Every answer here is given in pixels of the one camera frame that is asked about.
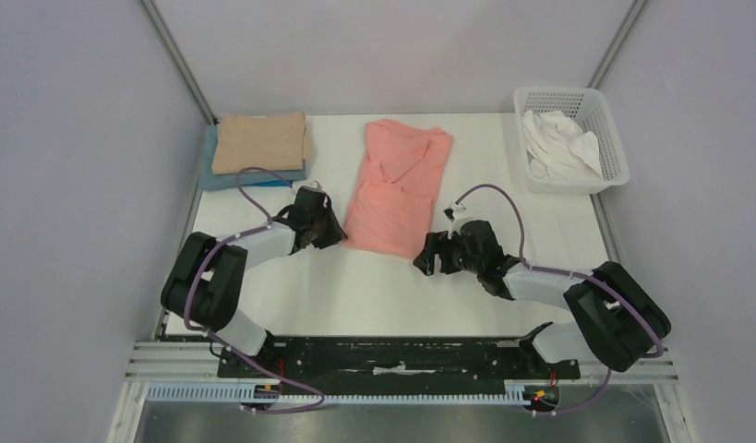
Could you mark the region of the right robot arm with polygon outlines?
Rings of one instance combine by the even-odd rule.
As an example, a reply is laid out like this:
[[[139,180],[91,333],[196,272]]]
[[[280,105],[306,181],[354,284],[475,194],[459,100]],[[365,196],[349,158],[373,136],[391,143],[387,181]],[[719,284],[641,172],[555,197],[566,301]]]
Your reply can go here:
[[[623,373],[640,359],[660,357],[671,329],[666,314],[620,264],[606,261],[590,272],[532,265],[505,253],[487,221],[428,233],[413,264],[426,276],[467,271],[495,297],[568,311],[570,322],[547,322],[520,338],[520,366],[532,377],[588,359]]]

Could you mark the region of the pink t shirt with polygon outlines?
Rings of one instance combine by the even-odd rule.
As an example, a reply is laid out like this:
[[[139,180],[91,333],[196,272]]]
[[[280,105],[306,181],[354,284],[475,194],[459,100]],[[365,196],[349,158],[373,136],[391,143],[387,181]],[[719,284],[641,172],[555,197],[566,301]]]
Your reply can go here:
[[[391,119],[367,123],[343,245],[415,258],[432,225],[453,141],[438,127],[420,129]]]

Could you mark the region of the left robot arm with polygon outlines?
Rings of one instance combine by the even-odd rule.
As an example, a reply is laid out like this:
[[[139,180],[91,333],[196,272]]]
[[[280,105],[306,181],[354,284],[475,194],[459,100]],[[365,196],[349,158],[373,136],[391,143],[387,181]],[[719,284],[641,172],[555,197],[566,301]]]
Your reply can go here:
[[[271,334],[239,308],[249,269],[309,246],[324,249],[346,239],[330,196],[301,186],[294,202],[259,227],[222,238],[193,232],[185,240],[160,295],[164,309],[186,328],[213,336],[254,377],[269,374],[276,353],[265,345]]]

